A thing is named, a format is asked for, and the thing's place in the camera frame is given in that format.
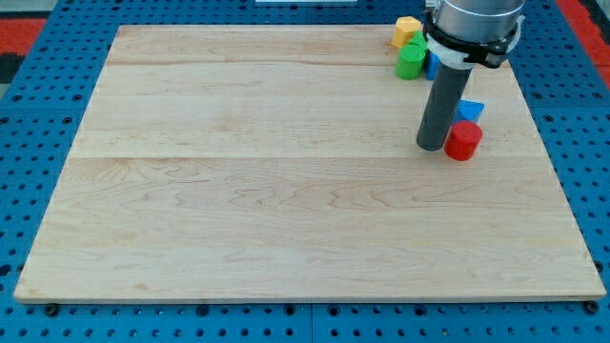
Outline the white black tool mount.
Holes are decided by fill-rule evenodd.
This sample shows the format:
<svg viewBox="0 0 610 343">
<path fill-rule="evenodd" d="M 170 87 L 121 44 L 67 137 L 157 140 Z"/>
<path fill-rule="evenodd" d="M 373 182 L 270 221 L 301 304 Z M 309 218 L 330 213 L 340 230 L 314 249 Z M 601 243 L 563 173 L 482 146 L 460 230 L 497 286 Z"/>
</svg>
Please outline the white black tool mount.
<svg viewBox="0 0 610 343">
<path fill-rule="evenodd" d="M 447 67 L 497 69 L 519 43 L 524 19 L 520 10 L 430 10 L 423 34 Z"/>
</svg>

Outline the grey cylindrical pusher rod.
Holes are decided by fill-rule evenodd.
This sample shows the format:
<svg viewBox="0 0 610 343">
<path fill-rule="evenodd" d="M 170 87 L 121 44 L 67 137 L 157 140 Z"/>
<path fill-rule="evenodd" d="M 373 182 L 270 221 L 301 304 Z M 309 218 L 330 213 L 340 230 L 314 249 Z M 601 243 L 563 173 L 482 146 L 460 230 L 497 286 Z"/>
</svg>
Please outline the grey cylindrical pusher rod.
<svg viewBox="0 0 610 343">
<path fill-rule="evenodd" d="M 438 151 L 443 147 L 471 72 L 439 65 L 417 131 L 420 148 Z"/>
</svg>

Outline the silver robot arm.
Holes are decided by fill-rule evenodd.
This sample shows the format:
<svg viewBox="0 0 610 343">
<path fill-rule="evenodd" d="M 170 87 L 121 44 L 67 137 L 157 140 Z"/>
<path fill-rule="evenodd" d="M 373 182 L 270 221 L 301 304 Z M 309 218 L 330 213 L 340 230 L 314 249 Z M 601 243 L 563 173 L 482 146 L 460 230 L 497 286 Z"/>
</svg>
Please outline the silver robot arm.
<svg viewBox="0 0 610 343">
<path fill-rule="evenodd" d="M 424 3 L 423 35 L 439 65 L 417 131 L 426 151 L 442 148 L 474 66 L 497 69 L 519 43 L 524 0 Z"/>
</svg>

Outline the blue block under arm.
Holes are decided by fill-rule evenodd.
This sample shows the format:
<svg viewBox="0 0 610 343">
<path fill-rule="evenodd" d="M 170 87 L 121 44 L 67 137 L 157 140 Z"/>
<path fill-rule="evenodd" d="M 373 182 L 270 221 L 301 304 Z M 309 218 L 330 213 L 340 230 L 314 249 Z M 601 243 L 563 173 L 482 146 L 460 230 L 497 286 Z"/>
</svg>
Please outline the blue block under arm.
<svg viewBox="0 0 610 343">
<path fill-rule="evenodd" d="M 428 51 L 424 62 L 425 76 L 428 81 L 434 81 L 437 75 L 437 70 L 440 66 L 440 61 L 437 55 Z"/>
</svg>

